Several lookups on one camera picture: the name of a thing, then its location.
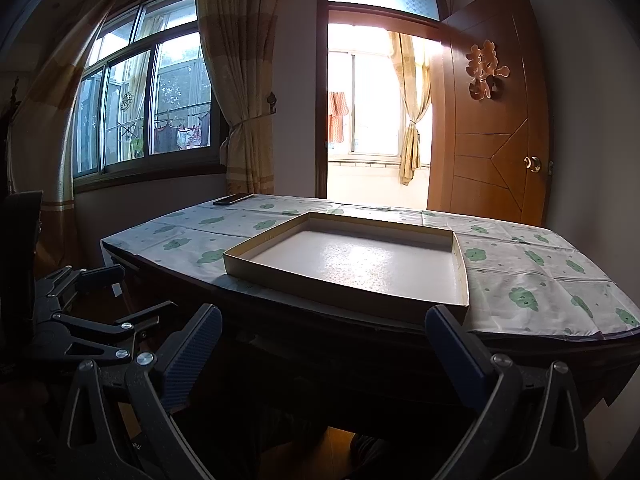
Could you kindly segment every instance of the open white box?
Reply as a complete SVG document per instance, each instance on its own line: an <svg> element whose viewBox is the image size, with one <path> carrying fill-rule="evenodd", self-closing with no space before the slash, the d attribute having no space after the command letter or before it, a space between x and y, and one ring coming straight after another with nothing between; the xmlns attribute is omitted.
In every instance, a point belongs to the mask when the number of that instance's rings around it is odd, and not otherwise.
<svg viewBox="0 0 640 480"><path fill-rule="evenodd" d="M228 274L320 303L422 324L446 304L462 322L466 269L453 231L310 212L224 253Z"/></svg>

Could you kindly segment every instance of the gold door knob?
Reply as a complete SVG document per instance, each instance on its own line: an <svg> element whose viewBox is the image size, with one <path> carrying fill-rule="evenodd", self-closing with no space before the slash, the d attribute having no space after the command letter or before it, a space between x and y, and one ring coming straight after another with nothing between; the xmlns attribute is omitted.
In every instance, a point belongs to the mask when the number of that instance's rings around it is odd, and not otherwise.
<svg viewBox="0 0 640 480"><path fill-rule="evenodd" d="M526 156L524 158L524 163L528 170L531 170L531 173L537 173L542 168L542 163L540 163L540 159L536 156Z"/></svg>

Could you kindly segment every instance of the black phone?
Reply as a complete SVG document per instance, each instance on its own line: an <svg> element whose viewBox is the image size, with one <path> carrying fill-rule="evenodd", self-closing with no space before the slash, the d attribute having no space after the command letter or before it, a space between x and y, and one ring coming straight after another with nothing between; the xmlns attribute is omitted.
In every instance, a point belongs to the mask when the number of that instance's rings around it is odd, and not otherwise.
<svg viewBox="0 0 640 480"><path fill-rule="evenodd" d="M212 203L213 205L231 205L231 204L235 204L236 202L240 202L245 198L249 198L253 195L254 193L236 193L229 196L223 196L222 198L214 200Z"/></svg>

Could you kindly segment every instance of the orange cloth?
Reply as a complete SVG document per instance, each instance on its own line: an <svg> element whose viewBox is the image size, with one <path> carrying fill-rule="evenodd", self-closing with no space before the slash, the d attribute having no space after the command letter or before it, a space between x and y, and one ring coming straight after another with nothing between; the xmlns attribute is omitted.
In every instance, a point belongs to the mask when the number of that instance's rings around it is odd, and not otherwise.
<svg viewBox="0 0 640 480"><path fill-rule="evenodd" d="M344 92L329 92L329 120L327 121L326 140L328 142L344 142L342 118L349 115L347 97Z"/></svg>

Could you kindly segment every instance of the open door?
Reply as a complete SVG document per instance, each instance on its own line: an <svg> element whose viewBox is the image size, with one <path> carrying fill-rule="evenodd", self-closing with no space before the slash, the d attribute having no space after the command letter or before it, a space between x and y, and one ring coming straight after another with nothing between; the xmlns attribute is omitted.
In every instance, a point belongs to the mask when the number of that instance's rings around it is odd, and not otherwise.
<svg viewBox="0 0 640 480"><path fill-rule="evenodd" d="M428 207L541 225L549 120L531 4L476 0L443 23L445 110L435 118Z"/></svg>

